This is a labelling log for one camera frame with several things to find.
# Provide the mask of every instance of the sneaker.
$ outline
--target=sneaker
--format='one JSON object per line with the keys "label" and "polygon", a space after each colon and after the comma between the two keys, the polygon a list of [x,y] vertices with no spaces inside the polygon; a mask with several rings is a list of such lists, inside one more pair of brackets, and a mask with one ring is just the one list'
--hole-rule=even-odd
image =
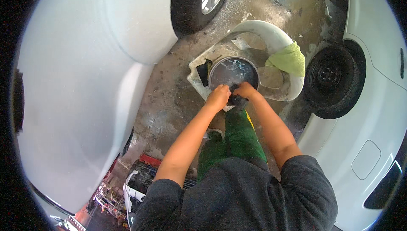
{"label": "sneaker", "polygon": [[203,136],[203,138],[204,138],[204,139],[210,139],[210,136],[211,136],[213,133],[219,133],[219,134],[221,134],[221,136],[222,136],[222,138],[223,138],[223,132],[222,132],[220,129],[207,129],[206,132],[205,132],[205,134],[204,134],[204,136]]}

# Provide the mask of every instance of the concrete floor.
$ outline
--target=concrete floor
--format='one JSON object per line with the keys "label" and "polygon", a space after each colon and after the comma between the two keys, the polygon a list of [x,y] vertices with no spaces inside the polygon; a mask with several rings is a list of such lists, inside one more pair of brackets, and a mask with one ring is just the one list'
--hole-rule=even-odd
{"label": "concrete floor", "polygon": [[[331,1],[346,13],[347,0]],[[341,38],[340,31],[332,31],[325,8],[324,0],[227,0],[210,25],[196,34],[179,39],[155,66],[134,123],[135,133],[130,149],[119,160],[116,172],[125,177],[128,168],[142,152],[158,159],[164,157],[179,133],[204,105],[204,100],[186,80],[190,73],[188,63],[221,40],[228,30],[246,19],[275,24],[297,41],[307,64],[325,40]],[[311,114],[303,94],[291,102],[269,101],[269,104],[297,140]],[[249,105],[247,111],[266,152],[271,173],[279,178],[274,158],[262,140],[262,128],[253,107]],[[223,111],[215,117],[210,127],[225,130]],[[192,175],[196,175],[197,157],[191,164]]]}

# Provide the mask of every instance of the bucket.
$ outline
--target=bucket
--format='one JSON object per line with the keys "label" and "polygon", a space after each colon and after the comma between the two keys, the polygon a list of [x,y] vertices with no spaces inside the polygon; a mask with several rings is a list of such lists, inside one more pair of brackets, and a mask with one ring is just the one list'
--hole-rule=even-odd
{"label": "bucket", "polygon": [[[254,89],[258,89],[260,77],[256,66],[246,58],[229,56],[213,64],[208,74],[209,88],[213,91],[218,85],[228,85],[233,93],[239,84],[247,81]],[[244,98],[231,95],[227,102],[228,106],[239,105]]]}

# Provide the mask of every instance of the green pants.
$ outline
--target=green pants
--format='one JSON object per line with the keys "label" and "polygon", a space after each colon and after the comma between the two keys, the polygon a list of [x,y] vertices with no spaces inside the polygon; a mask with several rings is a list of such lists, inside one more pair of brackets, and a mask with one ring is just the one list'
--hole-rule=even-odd
{"label": "green pants", "polygon": [[228,157],[239,157],[268,171],[266,155],[246,110],[226,112],[225,123],[225,139],[219,133],[211,133],[202,147],[198,159],[198,181],[215,163]]}

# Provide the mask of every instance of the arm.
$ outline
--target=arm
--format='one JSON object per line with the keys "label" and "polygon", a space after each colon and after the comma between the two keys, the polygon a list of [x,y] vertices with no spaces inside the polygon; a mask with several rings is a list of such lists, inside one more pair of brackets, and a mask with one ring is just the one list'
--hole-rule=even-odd
{"label": "arm", "polygon": [[202,138],[213,117],[227,103],[231,92],[227,85],[219,85],[207,98],[206,104],[172,144],[154,180],[170,179],[184,185],[185,175],[198,152]]}
{"label": "arm", "polygon": [[280,171],[286,160],[302,155],[291,131],[256,89],[248,82],[243,82],[233,94],[247,98],[253,103],[260,124],[263,127],[266,144],[273,154]]}

